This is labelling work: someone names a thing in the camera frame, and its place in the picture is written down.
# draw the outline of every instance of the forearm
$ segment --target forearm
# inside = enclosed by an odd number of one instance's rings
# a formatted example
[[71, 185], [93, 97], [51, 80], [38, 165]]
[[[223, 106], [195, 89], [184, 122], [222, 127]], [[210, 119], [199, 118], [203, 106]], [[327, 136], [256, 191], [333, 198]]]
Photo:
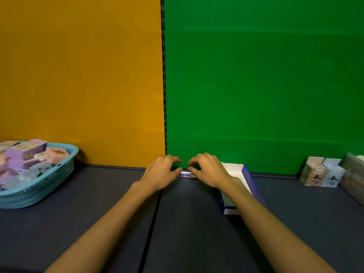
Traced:
[[241, 181], [228, 183], [223, 192], [239, 210], [245, 224], [277, 273], [335, 272], [309, 246], [248, 192]]
[[140, 181], [86, 231], [47, 273], [98, 273], [102, 270], [128, 221], [153, 190]]

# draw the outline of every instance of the person's right hand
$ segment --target person's right hand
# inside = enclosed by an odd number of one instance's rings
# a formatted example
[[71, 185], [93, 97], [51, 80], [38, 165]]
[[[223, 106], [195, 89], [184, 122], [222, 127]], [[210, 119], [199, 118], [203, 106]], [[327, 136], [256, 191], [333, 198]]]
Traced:
[[188, 170], [210, 187], [221, 190], [221, 187], [224, 184], [234, 182], [235, 179], [238, 179], [228, 174], [220, 160], [217, 159], [215, 155], [211, 155], [207, 152], [204, 154], [197, 154], [196, 157], [192, 157], [188, 162], [188, 165], [193, 166], [194, 164], [198, 164], [201, 167], [201, 170], [197, 170], [194, 167], [189, 167]]

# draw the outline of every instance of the hand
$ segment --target hand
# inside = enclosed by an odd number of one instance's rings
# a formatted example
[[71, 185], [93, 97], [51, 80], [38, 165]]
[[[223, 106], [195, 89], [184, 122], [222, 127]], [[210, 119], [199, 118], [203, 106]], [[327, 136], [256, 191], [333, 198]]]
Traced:
[[166, 188], [181, 174], [181, 167], [171, 171], [172, 164], [175, 162], [182, 163], [177, 156], [164, 155], [158, 157], [148, 165], [140, 182], [151, 186], [154, 191]]
[[189, 167], [188, 170], [210, 187], [221, 190], [224, 183], [229, 183], [236, 179], [236, 177], [232, 177], [228, 174], [220, 160], [217, 159], [215, 155], [211, 155], [207, 152], [204, 154], [197, 154], [196, 157], [191, 158], [188, 165], [193, 166], [196, 163], [198, 163], [201, 167], [201, 170], [197, 170], [193, 167]]

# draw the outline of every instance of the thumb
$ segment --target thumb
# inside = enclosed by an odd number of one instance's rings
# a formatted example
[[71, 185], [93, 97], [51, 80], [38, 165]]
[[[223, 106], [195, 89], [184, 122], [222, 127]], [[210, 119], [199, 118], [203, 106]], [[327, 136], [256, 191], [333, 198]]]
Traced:
[[189, 167], [188, 170], [197, 178], [201, 173], [201, 170], [195, 169], [194, 167]]
[[182, 168], [179, 167], [178, 169], [175, 169], [173, 172], [176, 174], [176, 177], [178, 177], [182, 172]]

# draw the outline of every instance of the basket rim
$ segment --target basket rim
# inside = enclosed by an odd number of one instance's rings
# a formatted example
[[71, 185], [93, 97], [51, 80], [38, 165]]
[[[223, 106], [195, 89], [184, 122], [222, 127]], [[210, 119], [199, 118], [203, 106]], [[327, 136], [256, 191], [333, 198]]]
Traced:
[[72, 145], [72, 144], [47, 142], [47, 146], [72, 149], [72, 153], [66, 159], [64, 159], [62, 162], [55, 165], [52, 169], [48, 170], [45, 174], [42, 174], [41, 176], [37, 177], [36, 179], [32, 180], [31, 182], [29, 182], [27, 184], [24, 184], [22, 186], [12, 188], [10, 190], [0, 191], [0, 196], [16, 194], [16, 193], [19, 193], [19, 192], [21, 192], [21, 191], [23, 191], [25, 189], [28, 189], [28, 188], [32, 187], [36, 183], [39, 183], [43, 179], [47, 178], [49, 175], [53, 174], [55, 171], [57, 171], [57, 169], [60, 169], [61, 165], [66, 164], [68, 161], [73, 159], [77, 155], [77, 153], [79, 151], [79, 148], [77, 146], [75, 146], [75, 145]]

